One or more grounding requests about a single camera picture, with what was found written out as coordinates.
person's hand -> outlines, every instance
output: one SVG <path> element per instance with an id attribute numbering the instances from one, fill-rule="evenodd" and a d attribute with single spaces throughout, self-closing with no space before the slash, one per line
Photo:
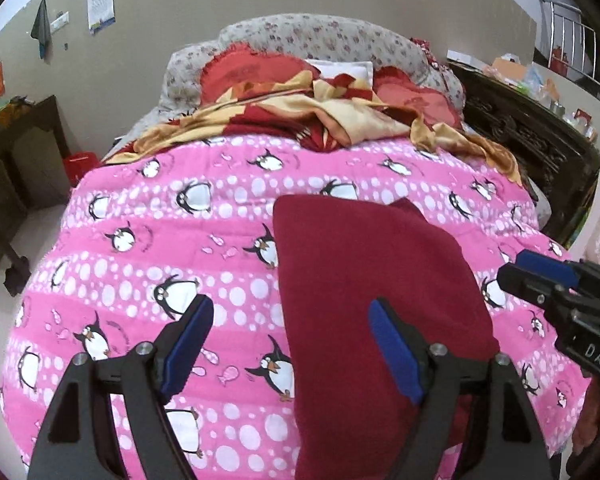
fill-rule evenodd
<path id="1" fill-rule="evenodd" d="M 584 405 L 580 418 L 576 424 L 571 439 L 573 453 L 579 455 L 583 449 L 589 447 L 600 430 L 600 380 L 593 378 L 587 389 Z"/>

metal screw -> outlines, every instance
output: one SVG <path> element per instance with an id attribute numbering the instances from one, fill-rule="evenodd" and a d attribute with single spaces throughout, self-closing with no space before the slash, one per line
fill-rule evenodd
<path id="1" fill-rule="evenodd" d="M 503 353 L 496 354 L 495 359 L 500 366 L 509 366 L 511 364 L 511 357 Z"/>
<path id="2" fill-rule="evenodd" d="M 79 354 L 74 355 L 74 358 L 71 359 L 71 362 L 76 366 L 82 366 L 85 364 L 85 362 L 87 362 L 88 358 L 89 356 L 87 354 L 80 352 Z"/>
<path id="3" fill-rule="evenodd" d="M 138 355 L 149 355 L 153 351 L 154 344 L 149 341 L 142 341 L 141 343 L 138 343 L 138 346 L 136 346 L 136 353 Z"/>
<path id="4" fill-rule="evenodd" d="M 446 355 L 448 350 L 442 343 L 433 343 L 433 345 L 429 347 L 429 352 L 435 357 L 442 357 L 443 355 Z"/>

pink penguin comforter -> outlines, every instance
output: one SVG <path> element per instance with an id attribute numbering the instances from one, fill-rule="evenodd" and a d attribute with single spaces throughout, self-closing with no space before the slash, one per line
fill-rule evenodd
<path id="1" fill-rule="evenodd" d="M 451 233 L 494 334 L 516 363 L 549 453 L 565 443 L 587 381 L 554 349 L 542 313 L 495 281 L 524 248 L 566 257 L 538 232 L 524 189 L 482 162 L 418 152 L 407 139 L 324 154 L 294 140 L 243 135 L 99 168 L 74 190 L 58 240 L 22 295 L 6 349 L 0 408 L 25 466 L 74 354 L 123 355 L 206 294 L 214 326 L 184 391 L 167 405 L 179 443 L 202 480 L 294 477 L 295 378 L 272 229 L 276 198 L 291 193 L 384 204 L 407 197 Z M 301 218 L 298 236 L 310 238 Z M 123 459 L 140 480 L 123 399 L 113 396 L 112 406 Z M 451 476 L 454 457 L 454 450 L 446 455 L 441 478 Z"/>

red pillow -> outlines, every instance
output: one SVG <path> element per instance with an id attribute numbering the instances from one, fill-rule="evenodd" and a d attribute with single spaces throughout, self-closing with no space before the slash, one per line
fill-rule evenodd
<path id="1" fill-rule="evenodd" d="M 429 127 L 446 123 L 453 128 L 461 128 L 460 116 L 444 94 L 433 88 L 417 86 L 395 66 L 384 67 L 374 73 L 374 92 L 389 105 L 416 108 Z"/>
<path id="2" fill-rule="evenodd" d="M 257 52 L 246 43 L 234 43 L 202 69 L 200 104 L 215 103 L 235 84 L 285 83 L 302 70 L 311 70 L 314 78 L 320 75 L 317 68 L 297 57 Z"/>

white pillow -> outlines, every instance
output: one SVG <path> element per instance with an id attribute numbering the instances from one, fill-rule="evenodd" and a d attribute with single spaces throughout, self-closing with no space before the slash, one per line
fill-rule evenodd
<path id="1" fill-rule="evenodd" d="M 315 66 L 324 79 L 332 79 L 340 74 L 349 74 L 356 79 L 366 81 L 369 88 L 374 85 L 374 64 L 370 61 L 326 61 L 321 59 L 306 59 L 308 64 Z"/>

